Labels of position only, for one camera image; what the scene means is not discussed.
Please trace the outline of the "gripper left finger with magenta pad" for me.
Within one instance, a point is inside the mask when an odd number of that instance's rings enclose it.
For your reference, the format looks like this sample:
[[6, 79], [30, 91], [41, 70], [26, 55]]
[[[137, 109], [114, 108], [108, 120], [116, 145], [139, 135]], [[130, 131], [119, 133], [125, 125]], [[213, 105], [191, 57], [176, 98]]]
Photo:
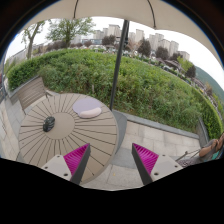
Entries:
[[85, 144], [65, 156], [56, 155], [42, 169], [79, 185], [90, 156], [90, 144]]

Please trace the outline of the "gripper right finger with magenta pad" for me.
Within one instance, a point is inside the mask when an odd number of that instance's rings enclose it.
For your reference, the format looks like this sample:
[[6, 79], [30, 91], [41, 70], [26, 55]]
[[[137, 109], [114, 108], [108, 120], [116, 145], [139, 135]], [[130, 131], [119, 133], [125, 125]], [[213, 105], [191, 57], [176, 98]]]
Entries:
[[143, 185], [148, 185], [182, 169], [170, 156], [159, 155], [136, 143], [132, 144], [132, 155]]

